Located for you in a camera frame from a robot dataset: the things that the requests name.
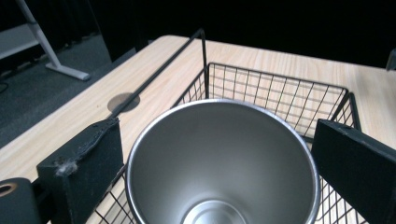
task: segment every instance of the table surface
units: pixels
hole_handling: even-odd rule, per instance
[[[108,102],[133,92],[188,38],[160,37],[66,105],[0,149],[0,179],[37,178],[35,167],[51,152],[111,112]],[[206,41],[208,62],[343,86],[355,93],[362,131],[396,148],[396,72],[265,49]],[[142,130],[169,109],[203,67],[195,40],[139,96],[140,104],[119,115],[124,161]]]

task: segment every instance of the gray carpet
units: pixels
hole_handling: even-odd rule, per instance
[[[94,35],[57,52],[62,65],[89,73],[88,81],[49,70],[47,57],[13,72],[3,80],[8,88],[0,93],[0,148],[134,54],[132,49],[112,63],[103,38]]]

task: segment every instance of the wire mesh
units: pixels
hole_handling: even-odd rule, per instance
[[[345,88],[219,63],[210,63],[207,69],[208,86],[203,70],[174,106],[205,98],[227,98],[258,105],[285,120],[308,145],[318,119],[360,127],[353,94]],[[89,222],[137,223],[126,200],[123,178],[106,195]],[[324,179],[320,178],[320,184],[316,223],[367,223]]]
[[[116,184],[107,192],[87,223],[137,223],[128,205],[124,178],[124,175],[122,175]]]

